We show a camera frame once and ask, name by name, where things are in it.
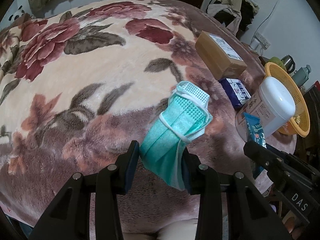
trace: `bed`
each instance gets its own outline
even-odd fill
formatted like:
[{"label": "bed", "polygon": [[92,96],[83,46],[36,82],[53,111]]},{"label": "bed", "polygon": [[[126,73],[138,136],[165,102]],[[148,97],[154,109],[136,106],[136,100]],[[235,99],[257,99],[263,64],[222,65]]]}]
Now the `bed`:
[{"label": "bed", "polygon": [[[188,80],[210,95],[213,116],[188,145],[218,172],[254,181],[234,111],[195,50],[204,30],[225,39],[248,65],[241,80],[253,93],[264,77],[258,59],[226,28],[175,0],[105,0],[11,28],[1,38],[0,206],[34,226],[75,172],[98,172],[140,143],[175,85]],[[294,136],[267,138],[289,153]],[[118,197],[123,232],[153,233],[197,218],[199,197],[168,187],[139,162],[132,189]],[[94,213],[94,196],[90,213]],[[225,199],[223,213],[226,215]],[[94,221],[91,216],[91,235]]]}]

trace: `panda plush toy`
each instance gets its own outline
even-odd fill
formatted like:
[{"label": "panda plush toy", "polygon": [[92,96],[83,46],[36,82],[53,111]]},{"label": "panda plush toy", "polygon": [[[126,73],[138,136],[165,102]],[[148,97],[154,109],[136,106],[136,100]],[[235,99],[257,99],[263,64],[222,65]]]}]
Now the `panda plush toy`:
[{"label": "panda plush toy", "polygon": [[19,7],[18,11],[16,11],[14,14],[12,14],[9,17],[10,24],[13,23],[16,19],[18,19],[20,16],[24,15],[24,10],[22,8],[22,5]]}]

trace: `pile of clothes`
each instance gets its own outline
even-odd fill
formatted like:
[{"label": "pile of clothes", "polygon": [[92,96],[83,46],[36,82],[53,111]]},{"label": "pile of clothes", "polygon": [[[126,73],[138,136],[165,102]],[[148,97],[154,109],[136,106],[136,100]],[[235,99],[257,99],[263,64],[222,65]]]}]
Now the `pile of clothes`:
[{"label": "pile of clothes", "polygon": [[211,0],[206,12],[236,35],[245,31],[259,11],[254,0]]}]

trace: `stainless steel kettle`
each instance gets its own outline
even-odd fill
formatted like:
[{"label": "stainless steel kettle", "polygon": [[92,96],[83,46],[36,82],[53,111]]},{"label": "stainless steel kettle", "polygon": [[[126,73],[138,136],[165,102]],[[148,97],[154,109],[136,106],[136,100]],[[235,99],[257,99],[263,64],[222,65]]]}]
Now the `stainless steel kettle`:
[{"label": "stainless steel kettle", "polygon": [[284,56],[281,59],[281,61],[282,61],[283,65],[285,66],[285,68],[287,69],[288,74],[292,73],[294,71],[294,69],[296,68],[296,64],[290,55]]}]

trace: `white label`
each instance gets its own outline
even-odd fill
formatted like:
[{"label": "white label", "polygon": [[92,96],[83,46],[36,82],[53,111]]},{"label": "white label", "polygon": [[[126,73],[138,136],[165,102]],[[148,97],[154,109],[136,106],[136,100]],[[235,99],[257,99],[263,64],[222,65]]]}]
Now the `white label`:
[{"label": "white label", "polygon": [[229,82],[240,103],[244,104],[250,98],[250,94],[244,85],[239,79],[226,78],[226,80]]},{"label": "white label", "polygon": [[236,116],[236,121],[239,126],[241,126],[244,130],[247,130],[247,124],[244,119],[243,112],[248,114],[252,114],[260,118],[261,126],[265,126],[270,123],[276,116],[268,109],[265,103],[262,101],[259,90],[257,90],[252,97],[246,102],[243,108]]},{"label": "white label", "polygon": [[210,37],[220,46],[221,49],[228,55],[228,57],[242,60],[242,58],[234,51],[233,48],[221,37],[209,34]]}]

